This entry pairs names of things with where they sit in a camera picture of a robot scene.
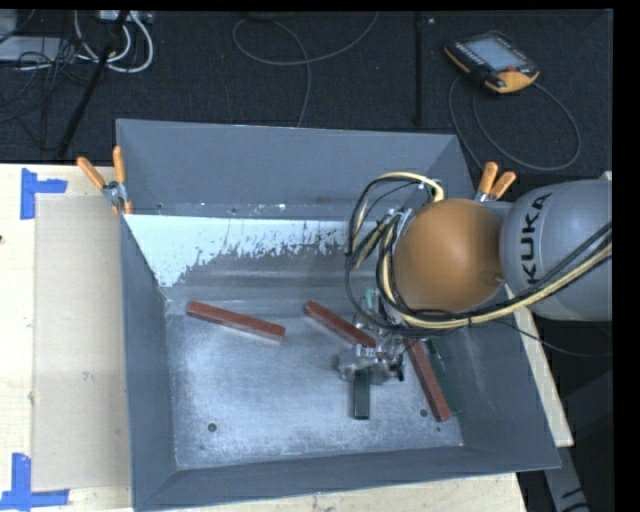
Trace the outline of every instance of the electrical cable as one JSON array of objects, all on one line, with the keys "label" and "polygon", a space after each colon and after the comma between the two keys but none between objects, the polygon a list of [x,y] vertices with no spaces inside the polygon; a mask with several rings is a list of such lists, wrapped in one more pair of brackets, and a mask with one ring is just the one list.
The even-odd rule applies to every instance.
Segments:
[{"label": "electrical cable", "polygon": [[[462,130],[460,129],[460,125],[458,124],[458,121],[456,119],[456,116],[455,116],[455,113],[454,113],[454,109],[453,109],[453,91],[455,89],[456,84],[460,80],[460,78],[461,78],[461,76],[458,75],[451,82],[451,85],[449,86],[449,94],[448,94],[449,115],[451,117],[451,121],[452,121],[454,129],[456,131],[456,135],[460,139],[461,144],[463,145],[463,147],[469,153],[469,156],[473,160],[473,163],[476,165],[476,167],[478,167],[478,169],[482,170],[483,169],[483,165],[480,163],[478,158],[475,156],[473,150],[471,149],[471,146],[469,145],[469,143],[467,142],[467,140],[463,136]],[[565,116],[567,117],[567,119],[571,123],[571,126],[573,128],[573,131],[574,131],[575,137],[576,137],[576,149],[575,149],[573,155],[571,156],[571,158],[569,160],[567,160],[565,163],[563,163],[561,165],[555,165],[555,166],[536,165],[536,164],[533,164],[531,162],[525,162],[523,160],[520,160],[519,158],[515,157],[513,154],[507,152],[502,147],[500,147],[497,144],[497,142],[495,141],[495,139],[493,139],[493,137],[489,134],[489,132],[487,131],[485,126],[483,125],[482,120],[480,118],[480,114],[478,113],[477,102],[478,102],[478,96],[480,94],[480,89],[479,88],[475,90],[474,95],[472,97],[472,107],[473,107],[474,119],[476,121],[476,124],[478,125],[478,128],[480,129],[482,134],[485,136],[487,141],[499,153],[501,153],[503,156],[505,156],[506,158],[510,159],[514,163],[517,163],[517,164],[519,164],[519,165],[521,165],[523,167],[526,167],[528,169],[532,169],[532,170],[536,170],[536,171],[543,171],[543,172],[560,171],[562,169],[566,169],[567,167],[569,167],[573,163],[575,163],[575,161],[578,159],[578,157],[580,156],[580,153],[582,151],[582,138],[580,136],[580,129],[578,128],[578,125],[577,125],[575,119],[573,118],[573,116],[571,115],[571,113],[568,111],[568,109],[562,104],[562,102],[557,97],[555,97],[550,91],[548,91],[546,88],[544,88],[540,84],[537,84],[537,83],[533,82],[531,84],[531,86],[537,88],[538,90],[540,90],[543,94],[548,96],[554,103],[556,103],[556,105],[558,105],[558,107],[560,107],[562,112],[565,114]]]},{"label": "electrical cable", "polygon": [[[125,56],[127,56],[132,46],[132,40],[131,40],[131,35],[129,33],[129,30],[127,29],[126,26],[123,26],[122,30],[127,39],[126,46],[124,50],[122,50],[122,52],[120,52],[119,54],[113,57],[109,57],[107,59],[107,68],[109,68],[112,71],[116,71],[118,73],[140,73],[146,70],[147,68],[149,68],[149,66],[151,66],[153,62],[154,46],[153,46],[153,39],[151,38],[151,34],[147,30],[147,28],[144,26],[144,23],[140,21],[140,17],[136,13],[129,13],[129,18],[136,24],[137,28],[140,30],[140,32],[142,32],[145,38],[145,42],[148,49],[147,58],[144,61],[144,63],[142,63],[140,66],[132,67],[132,68],[116,66],[115,64],[113,64],[113,62],[119,61],[123,59]],[[80,25],[78,22],[77,10],[74,10],[74,27],[75,27],[75,32],[78,38],[83,40],[83,34],[82,34],[82,31],[80,30]],[[91,49],[91,47],[86,42],[83,41],[81,43],[81,46],[89,54],[89,57],[85,55],[79,55],[78,56],[79,58],[85,59],[85,60],[91,60],[94,63],[97,63],[100,60],[99,56]]]},{"label": "electrical cable", "polygon": [[[307,110],[307,106],[309,104],[309,97],[311,95],[311,64],[314,62],[319,62],[322,60],[326,60],[326,59],[330,59],[332,57],[336,57],[344,52],[346,52],[347,50],[351,49],[353,46],[355,46],[356,44],[358,44],[371,30],[371,28],[373,27],[373,25],[375,24],[376,20],[378,19],[378,16],[380,15],[380,12],[376,12],[373,19],[371,20],[371,22],[369,23],[369,25],[364,29],[364,31],[355,39],[353,40],[351,43],[349,43],[347,46],[344,46],[343,48],[340,48],[339,50],[336,50],[334,52],[328,53],[326,55],[321,55],[318,57],[313,57],[313,58],[309,58],[307,51],[302,43],[302,41],[300,40],[300,38],[295,34],[295,32],[293,32],[293,30],[291,30],[290,28],[288,28],[287,26],[285,26],[284,24],[280,23],[279,21],[276,21],[275,19],[265,19],[265,20],[256,20],[255,18],[244,18],[239,20],[233,27],[233,30],[231,31],[231,35],[232,35],[232,39],[233,39],[233,43],[236,46],[236,48],[238,50],[240,50],[240,52],[242,52],[245,56],[249,57],[250,59],[253,59],[257,62],[260,62],[261,64],[268,64],[271,66],[306,66],[307,69],[307,85],[306,85],[306,92],[305,92],[305,96],[304,96],[304,100],[302,103],[302,109],[300,111],[300,115],[298,116],[298,121],[296,123],[296,127],[301,127],[302,126],[302,121],[304,119],[306,110]],[[295,40],[296,44],[298,45],[298,47],[300,48],[300,50],[302,51],[302,55],[304,56],[303,60],[294,60],[294,61],[275,61],[275,60],[269,60],[269,59],[263,59],[261,57],[258,57],[257,55],[254,55],[253,53],[249,52],[248,50],[246,50],[238,41],[238,36],[237,36],[237,32],[238,32],[238,28],[244,24],[246,21],[258,21],[258,22],[262,22],[264,23],[264,21],[268,21],[270,23],[272,23],[273,25],[276,25],[277,27],[279,27],[280,29],[284,30],[285,32],[287,32],[291,37],[293,37],[293,39]]]},{"label": "electrical cable", "polygon": [[[271,23],[280,27],[282,30],[287,32],[291,37],[293,37],[295,42],[300,47],[300,51],[302,51],[302,55],[304,55],[305,60],[308,60],[307,50],[302,44],[302,41],[300,40],[300,38],[293,32],[293,30],[289,29],[279,21],[272,21]],[[307,105],[309,104],[309,97],[311,96],[311,64],[307,62],[305,67],[307,69],[307,87],[304,94],[304,100],[302,101],[302,109],[300,110],[300,115],[298,116],[298,122],[296,123],[296,126],[298,128],[302,126],[302,120],[304,119],[304,115],[307,111]]]},{"label": "electrical cable", "polygon": [[[536,284],[532,285],[528,289],[519,293],[512,299],[505,301],[498,305],[492,305],[485,308],[478,308],[466,313],[451,313],[439,310],[430,311],[414,311],[404,304],[395,290],[393,282],[393,271],[391,261],[391,249],[395,243],[397,236],[397,225],[399,220],[398,212],[394,215],[387,215],[383,221],[378,223],[376,228],[372,230],[365,238],[364,241],[358,244],[357,238],[360,233],[360,229],[365,218],[365,211],[367,208],[367,196],[371,191],[382,182],[388,181],[405,181],[413,179],[414,182],[418,182],[415,175],[412,173],[387,173],[381,175],[376,180],[373,180],[366,188],[363,194],[360,196],[356,203],[356,207],[352,212],[352,216],[349,223],[349,239],[346,262],[346,272],[349,274],[353,270],[355,265],[359,265],[361,261],[366,259],[371,251],[372,240],[379,247],[378,262],[376,265],[376,283],[378,291],[381,294],[381,299],[389,304],[402,321],[408,326],[406,329],[399,329],[397,325],[391,323],[388,319],[380,317],[372,317],[368,312],[365,312],[360,305],[353,300],[353,295],[350,291],[349,276],[346,276],[345,283],[349,292],[349,297],[352,299],[352,303],[358,308],[360,314],[369,318],[378,327],[389,328],[395,330],[395,332],[404,332],[413,335],[424,335],[425,333],[434,332],[439,329],[456,329],[465,326],[471,326],[477,323],[493,321],[497,318],[509,315],[522,307],[529,306],[535,302],[538,302],[553,293],[556,293],[560,289],[564,288],[574,280],[582,277],[587,272],[591,271],[597,265],[606,261],[612,255],[612,241],[611,241],[611,222],[603,226],[596,231],[592,236],[580,244],[575,250],[573,250],[567,257],[565,257],[558,265],[556,265],[550,272],[548,272],[543,278],[541,278]],[[435,194],[433,201],[441,200],[443,195],[438,193],[438,189],[434,189]],[[588,248],[595,242],[598,245],[590,251],[590,253],[573,269],[567,271],[560,277],[556,277],[562,272],[566,271],[569,265],[571,265],[577,258],[583,257]]]},{"label": "electrical cable", "polygon": [[506,325],[508,327],[511,327],[512,329],[515,329],[516,331],[518,331],[520,334],[524,334],[525,336],[528,336],[529,338],[538,341],[540,343],[542,343],[545,347],[550,348],[551,350],[555,350],[556,352],[560,352],[561,354],[565,354],[568,356],[572,356],[572,357],[584,357],[584,358],[593,358],[593,359],[600,359],[600,358],[608,358],[608,357],[612,357],[613,356],[613,351],[612,352],[602,352],[602,353],[596,353],[596,354],[591,354],[588,352],[574,352],[573,350],[567,350],[565,348],[562,347],[558,347],[557,345],[554,345],[552,343],[549,343],[548,341],[543,340],[542,338],[539,338],[538,336],[534,336],[533,334],[520,329],[519,327],[505,321],[505,320],[493,320],[496,323],[499,324],[503,324]]},{"label": "electrical cable", "polygon": [[313,64],[314,62],[320,62],[321,60],[330,59],[332,57],[336,57],[337,55],[340,55],[341,53],[346,52],[347,50],[350,50],[356,44],[358,44],[371,31],[371,29],[373,28],[373,25],[375,24],[375,22],[378,19],[378,16],[380,16],[380,11],[377,11],[375,13],[375,15],[373,16],[373,19],[371,20],[371,22],[369,23],[367,28],[365,28],[364,31],[354,41],[349,43],[347,46],[345,46],[343,48],[340,48],[339,50],[336,50],[334,52],[328,53],[326,55],[320,55],[319,57],[313,57],[311,59],[305,58],[304,60],[293,60],[293,61],[268,60],[268,59],[263,59],[261,57],[258,57],[257,55],[254,55],[253,53],[250,53],[242,45],[240,45],[240,43],[238,42],[237,35],[236,35],[238,27],[240,27],[243,23],[245,23],[249,18],[242,19],[242,20],[238,21],[235,24],[235,26],[233,27],[233,31],[232,31],[232,37],[233,37],[234,44],[236,45],[236,47],[242,53],[244,53],[247,57],[249,57],[249,58],[251,58],[253,60],[261,62],[262,64],[270,64],[272,66],[300,66],[300,65],[303,65],[303,64]]}]

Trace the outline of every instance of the dark floor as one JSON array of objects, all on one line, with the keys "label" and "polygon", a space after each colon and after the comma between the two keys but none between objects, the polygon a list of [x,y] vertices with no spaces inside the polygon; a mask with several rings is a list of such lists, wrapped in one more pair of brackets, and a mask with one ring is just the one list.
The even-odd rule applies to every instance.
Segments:
[{"label": "dark floor", "polygon": [[[97,22],[95,12],[78,11],[78,25],[99,52],[111,25]],[[466,157],[476,184],[476,160],[496,160],[518,173],[504,200],[542,185],[597,178],[612,168],[612,10],[429,11],[421,18],[412,11],[294,11],[271,22],[248,14],[155,11],[145,25],[153,41],[151,65],[137,73],[107,69],[77,123],[94,64],[70,61],[64,53],[39,71],[1,62],[0,162],[70,163],[85,155],[108,165],[118,118],[456,133],[453,112],[460,140],[471,150]],[[260,14],[273,13],[254,18]],[[73,11],[24,9],[19,15],[16,35],[78,46]],[[112,64],[131,69],[144,63],[149,47],[143,32],[129,27],[132,49]],[[419,104],[416,28],[422,33]],[[538,63],[536,84],[544,89],[474,100],[468,82],[452,86],[460,75],[444,55],[444,41],[488,30],[505,33]],[[116,49],[122,44],[118,36]],[[313,62],[273,63],[305,59]],[[28,60],[21,65],[29,66]],[[543,339],[564,350],[611,350],[610,324],[537,320]],[[546,350],[563,399],[612,367],[611,357]],[[599,413],[594,410],[594,417]],[[614,510],[612,415],[595,432],[576,437],[573,459],[591,510]],[[551,511],[542,473],[520,476],[530,512]]]}]

